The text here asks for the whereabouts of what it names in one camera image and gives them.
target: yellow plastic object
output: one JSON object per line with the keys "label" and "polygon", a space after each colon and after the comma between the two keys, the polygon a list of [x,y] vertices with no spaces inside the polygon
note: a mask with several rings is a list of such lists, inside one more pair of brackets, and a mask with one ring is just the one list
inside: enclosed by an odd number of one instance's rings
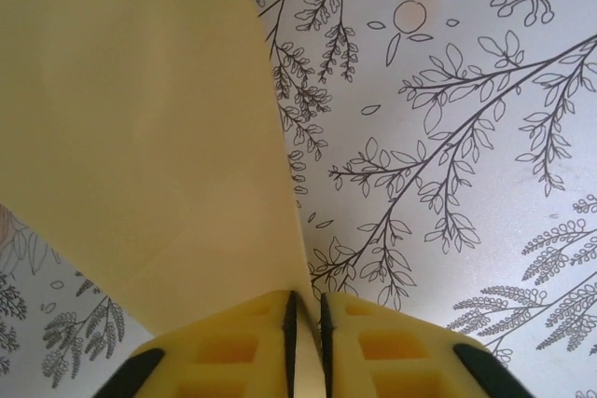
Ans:
{"label": "yellow plastic object", "polygon": [[[140,389],[124,391],[143,368],[124,364],[96,396],[283,398],[290,378],[295,397],[323,398],[323,373],[306,322],[294,293],[263,295],[145,343],[132,359],[154,349],[163,350],[163,358]],[[314,368],[308,373],[305,366]]]}
{"label": "yellow plastic object", "polygon": [[334,398],[487,398],[453,351],[485,350],[475,339],[351,295],[326,300]]}
{"label": "yellow plastic object", "polygon": [[0,3],[0,202],[155,334],[318,312],[251,0]]}

